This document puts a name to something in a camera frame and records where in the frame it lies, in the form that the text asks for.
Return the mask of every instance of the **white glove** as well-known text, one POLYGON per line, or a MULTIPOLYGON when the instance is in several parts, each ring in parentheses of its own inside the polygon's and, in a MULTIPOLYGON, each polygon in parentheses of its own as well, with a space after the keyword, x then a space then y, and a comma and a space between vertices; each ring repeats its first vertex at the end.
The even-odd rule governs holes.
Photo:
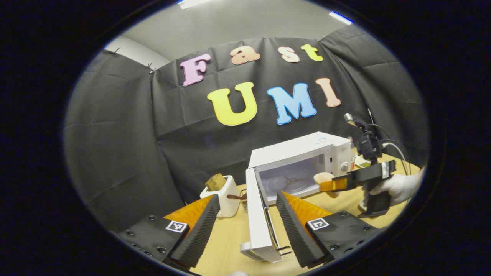
MULTIPOLYGON (((391 178, 384 180, 380 184, 375 186, 375 188, 370 191, 370 194, 376 195, 383 191, 388 191, 391 197, 390 206, 400 204, 411 198, 416 190, 419 188, 419 185, 421 184, 423 170, 424 168, 413 175, 394 174, 391 178)), ((368 202, 367 185, 363 185, 361 189, 364 191, 364 193, 363 202, 360 202, 360 207, 362 209, 366 209, 368 202)))

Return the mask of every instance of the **ceiling light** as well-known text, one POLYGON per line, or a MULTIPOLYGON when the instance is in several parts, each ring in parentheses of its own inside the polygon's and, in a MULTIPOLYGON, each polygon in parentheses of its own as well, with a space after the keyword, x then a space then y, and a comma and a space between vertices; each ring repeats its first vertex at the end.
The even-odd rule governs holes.
POLYGON ((329 15, 332 16, 332 17, 334 17, 334 18, 336 18, 337 20, 343 22, 344 24, 351 25, 351 23, 352 23, 348 18, 340 15, 339 13, 336 13, 336 12, 333 12, 332 11, 331 13, 329 13, 329 15))
POLYGON ((181 7, 181 9, 187 9, 209 1, 211 0, 181 0, 177 2, 177 4, 181 7))

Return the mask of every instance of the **letter m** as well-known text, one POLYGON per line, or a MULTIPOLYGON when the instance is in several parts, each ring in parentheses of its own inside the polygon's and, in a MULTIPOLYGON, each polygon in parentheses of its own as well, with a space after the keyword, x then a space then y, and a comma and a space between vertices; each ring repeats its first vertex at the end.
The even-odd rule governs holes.
POLYGON ((278 125, 283 125, 292 121, 291 116, 287 114, 286 110, 288 110, 295 119, 299 118, 299 114, 305 118, 317 113, 317 110, 312 106, 312 102, 310 101, 307 92, 307 84, 305 83, 297 83, 293 86, 293 97, 281 87, 270 88, 266 93, 273 98, 274 103, 276 104, 276 109, 278 110, 278 120, 276 122, 278 125))

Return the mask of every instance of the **wooden table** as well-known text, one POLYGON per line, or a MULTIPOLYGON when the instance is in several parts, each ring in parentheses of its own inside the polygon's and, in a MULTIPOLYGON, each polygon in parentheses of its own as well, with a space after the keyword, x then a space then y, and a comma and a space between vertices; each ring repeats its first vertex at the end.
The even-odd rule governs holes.
MULTIPOLYGON (((386 154, 383 154, 383 156, 379 158, 379 162, 390 160, 396 161, 397 169, 394 173, 405 174, 399 159, 386 154)), ((411 170, 412 173, 415 174, 420 169, 411 165, 411 170)), ((238 185, 237 188, 242 190, 246 188, 246 185, 238 185)), ((318 193, 304 197, 303 199, 332 213, 346 210, 357 216, 362 212, 358 207, 358 203, 363 199, 363 191, 361 190, 361 187, 358 187, 353 190, 340 192, 339 196, 336 198, 330 197, 327 193, 318 193)), ((372 226, 382 228, 395 220, 404 208, 404 205, 405 202, 391 207, 387 214, 383 216, 362 218, 362 220, 372 226)), ((270 206, 269 212, 279 246, 283 247, 290 245, 276 205, 270 206)), ((196 268, 191 268, 191 272, 204 276, 226 276, 234 271, 243 271, 248 273, 249 276, 289 276, 299 275, 317 268, 301 268, 293 253, 283 256, 283 261, 278 263, 254 261, 239 251, 240 244, 249 241, 248 217, 240 204, 235 216, 222 219, 217 218, 203 255, 199 259, 196 268)))

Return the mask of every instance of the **white microwave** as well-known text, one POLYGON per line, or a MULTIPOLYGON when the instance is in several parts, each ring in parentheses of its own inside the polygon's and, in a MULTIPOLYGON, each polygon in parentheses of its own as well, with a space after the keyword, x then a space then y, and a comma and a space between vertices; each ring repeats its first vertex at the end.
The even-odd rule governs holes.
POLYGON ((347 138, 322 132, 253 150, 245 172, 250 242, 241 244, 241 252, 258 261, 282 261, 268 211, 276 204, 276 193, 297 197, 317 193, 314 175, 345 175, 353 157, 347 138))
POLYGON ((254 169, 262 196, 270 205, 276 204, 279 191, 296 197, 318 192, 314 175, 320 172, 345 175, 352 157, 347 138, 315 132, 253 150, 249 168, 254 169))

